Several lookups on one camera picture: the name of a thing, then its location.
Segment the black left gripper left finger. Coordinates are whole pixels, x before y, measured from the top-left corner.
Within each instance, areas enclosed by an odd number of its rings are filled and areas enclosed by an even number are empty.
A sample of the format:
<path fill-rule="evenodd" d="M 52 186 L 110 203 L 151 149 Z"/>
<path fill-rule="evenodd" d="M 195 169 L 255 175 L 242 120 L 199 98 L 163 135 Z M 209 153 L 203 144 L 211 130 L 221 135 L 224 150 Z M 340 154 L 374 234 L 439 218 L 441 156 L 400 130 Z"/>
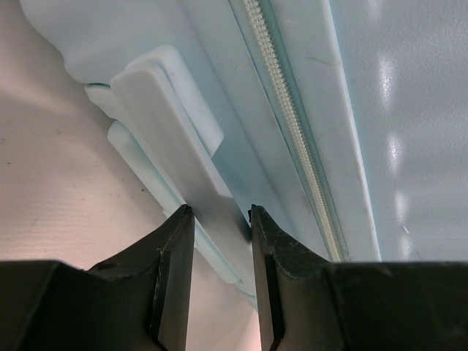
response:
<path fill-rule="evenodd" d="M 180 206 L 112 257 L 1 263 L 3 350 L 184 350 L 194 214 Z"/>

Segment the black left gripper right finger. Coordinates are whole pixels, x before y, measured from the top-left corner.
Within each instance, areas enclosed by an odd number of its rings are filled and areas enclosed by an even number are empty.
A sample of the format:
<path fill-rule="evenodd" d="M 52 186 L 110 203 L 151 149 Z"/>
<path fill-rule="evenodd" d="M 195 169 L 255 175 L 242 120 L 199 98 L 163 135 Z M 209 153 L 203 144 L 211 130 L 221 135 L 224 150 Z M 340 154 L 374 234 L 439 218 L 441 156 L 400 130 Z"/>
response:
<path fill-rule="evenodd" d="M 250 212 L 264 350 L 465 350 L 465 262 L 332 263 Z"/>

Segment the light blue hard-shell suitcase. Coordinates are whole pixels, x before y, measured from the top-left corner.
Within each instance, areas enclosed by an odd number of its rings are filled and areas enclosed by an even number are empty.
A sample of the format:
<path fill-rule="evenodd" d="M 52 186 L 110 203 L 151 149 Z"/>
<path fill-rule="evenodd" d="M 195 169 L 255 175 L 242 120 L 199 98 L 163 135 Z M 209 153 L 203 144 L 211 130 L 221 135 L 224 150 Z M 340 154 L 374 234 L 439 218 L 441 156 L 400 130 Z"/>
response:
<path fill-rule="evenodd" d="M 467 259 L 465 1 L 22 1 L 250 303 L 248 210 L 334 262 Z"/>

